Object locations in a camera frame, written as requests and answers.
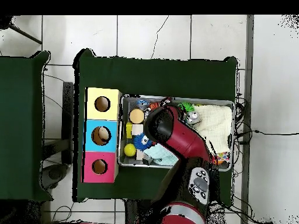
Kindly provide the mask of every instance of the shape sorter box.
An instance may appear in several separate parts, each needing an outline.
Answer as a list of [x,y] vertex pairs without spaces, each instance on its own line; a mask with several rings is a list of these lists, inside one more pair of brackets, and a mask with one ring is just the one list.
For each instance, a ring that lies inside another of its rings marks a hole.
[[[105,111],[99,111],[95,106],[100,97],[106,98],[108,101],[109,107]],[[87,119],[117,121],[119,119],[120,98],[121,93],[117,89],[87,88]]]
[[[117,89],[85,89],[83,183],[114,183],[118,173],[116,154],[120,98],[121,93]],[[98,161],[105,167],[101,172],[95,168]]]
[[[93,163],[97,160],[105,161],[107,171],[97,174],[93,171]],[[112,152],[85,152],[84,183],[114,183],[118,174],[116,153]]]

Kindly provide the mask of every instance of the metal tray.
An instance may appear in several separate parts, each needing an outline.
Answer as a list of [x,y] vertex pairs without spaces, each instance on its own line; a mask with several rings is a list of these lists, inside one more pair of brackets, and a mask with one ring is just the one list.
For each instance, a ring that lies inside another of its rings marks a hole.
[[[136,108],[137,100],[146,100],[149,103],[160,102],[165,97],[162,96],[145,96],[133,97],[128,94],[122,95],[120,99],[120,111],[122,115],[119,119],[119,134],[117,142],[117,161],[121,166],[135,166],[135,167],[158,167],[164,169],[171,169],[172,166],[161,166],[152,162],[151,165],[143,164],[142,160],[135,160],[134,158],[127,157],[124,154],[124,147],[126,144],[133,143],[132,139],[127,139],[125,127],[128,122],[129,112]],[[231,124],[231,135],[228,137],[228,146],[230,147],[230,163],[228,168],[221,169],[219,171],[225,172],[229,170],[233,163],[234,153],[234,129],[235,129],[235,103],[229,100],[204,100],[204,99],[191,99],[191,98],[180,98],[174,97],[174,103],[189,102],[191,104],[202,104],[202,105],[217,105],[217,106],[228,106],[232,110],[232,124]]]

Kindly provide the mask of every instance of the green table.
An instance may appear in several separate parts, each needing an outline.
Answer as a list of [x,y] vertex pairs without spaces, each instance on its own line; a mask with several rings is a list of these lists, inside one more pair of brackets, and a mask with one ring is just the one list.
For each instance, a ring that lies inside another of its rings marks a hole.
[[0,57],[0,199],[48,201],[39,183],[42,160],[41,73],[49,53]]
[[[167,169],[119,167],[113,184],[81,183],[85,87],[118,89],[123,94],[235,101],[237,60],[128,59],[95,57],[81,50],[75,60],[73,200],[83,198],[153,199]],[[221,201],[231,205],[231,170],[220,173]]]

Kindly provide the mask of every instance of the blue spiky ball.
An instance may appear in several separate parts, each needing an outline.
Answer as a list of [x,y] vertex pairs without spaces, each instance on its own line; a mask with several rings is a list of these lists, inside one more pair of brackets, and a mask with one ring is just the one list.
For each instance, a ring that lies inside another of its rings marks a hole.
[[133,138],[133,144],[136,149],[144,151],[152,145],[152,141],[149,140],[144,133],[142,133]]

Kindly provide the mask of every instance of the round hole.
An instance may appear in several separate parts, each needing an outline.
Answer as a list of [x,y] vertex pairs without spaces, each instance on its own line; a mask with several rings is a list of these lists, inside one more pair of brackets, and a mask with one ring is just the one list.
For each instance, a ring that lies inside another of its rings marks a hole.
[[94,171],[96,174],[106,173],[107,172],[107,162],[105,162],[103,159],[95,160],[92,163],[92,171]]
[[106,145],[111,139],[111,133],[107,127],[96,127],[91,133],[92,141],[97,145]]
[[110,108],[110,100],[104,96],[96,98],[95,108],[100,112],[108,111]]

